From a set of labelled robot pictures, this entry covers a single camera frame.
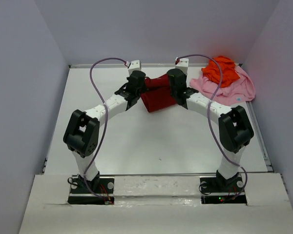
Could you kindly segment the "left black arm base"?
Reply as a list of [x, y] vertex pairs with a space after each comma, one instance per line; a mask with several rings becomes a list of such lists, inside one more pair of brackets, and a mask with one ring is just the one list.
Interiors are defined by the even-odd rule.
[[71, 205], [113, 205], [114, 204], [114, 177], [100, 177], [98, 186], [89, 189], [84, 184], [84, 180], [78, 175], [73, 175], [67, 179], [69, 195], [67, 202]]

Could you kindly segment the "dark red t shirt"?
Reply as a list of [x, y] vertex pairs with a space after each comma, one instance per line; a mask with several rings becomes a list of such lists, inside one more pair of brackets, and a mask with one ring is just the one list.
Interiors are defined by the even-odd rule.
[[167, 74], [158, 78], [145, 78], [145, 85], [146, 91], [141, 94], [141, 99], [149, 113], [177, 104], [170, 95], [170, 85]]

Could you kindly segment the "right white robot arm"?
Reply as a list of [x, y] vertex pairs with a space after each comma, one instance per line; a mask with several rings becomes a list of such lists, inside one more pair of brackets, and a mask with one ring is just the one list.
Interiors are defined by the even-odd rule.
[[239, 181], [242, 154], [254, 137], [246, 110], [239, 105], [229, 107], [214, 102], [187, 87], [187, 75], [178, 68], [170, 69], [167, 76], [170, 94], [177, 104], [208, 119], [211, 134], [223, 155], [216, 176], [206, 188], [210, 193], [227, 192]]

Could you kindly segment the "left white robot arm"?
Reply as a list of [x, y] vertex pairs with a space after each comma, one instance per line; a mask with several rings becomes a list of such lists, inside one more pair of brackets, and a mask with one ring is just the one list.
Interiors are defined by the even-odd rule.
[[86, 111], [77, 109], [72, 113], [63, 142], [75, 157], [79, 169], [79, 186], [91, 191], [98, 187], [100, 173], [94, 158], [103, 143], [99, 140], [100, 127], [104, 126], [102, 136], [105, 136], [108, 120], [137, 103], [141, 94], [146, 91], [145, 78], [144, 72], [133, 71], [127, 77], [127, 83], [103, 104]]

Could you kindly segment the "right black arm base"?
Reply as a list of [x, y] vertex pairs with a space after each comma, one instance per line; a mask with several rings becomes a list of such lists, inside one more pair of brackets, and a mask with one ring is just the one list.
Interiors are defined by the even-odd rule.
[[201, 193], [201, 203], [208, 204], [247, 204], [243, 179], [238, 176], [231, 184], [221, 188], [216, 184], [216, 177], [201, 177], [198, 186]]

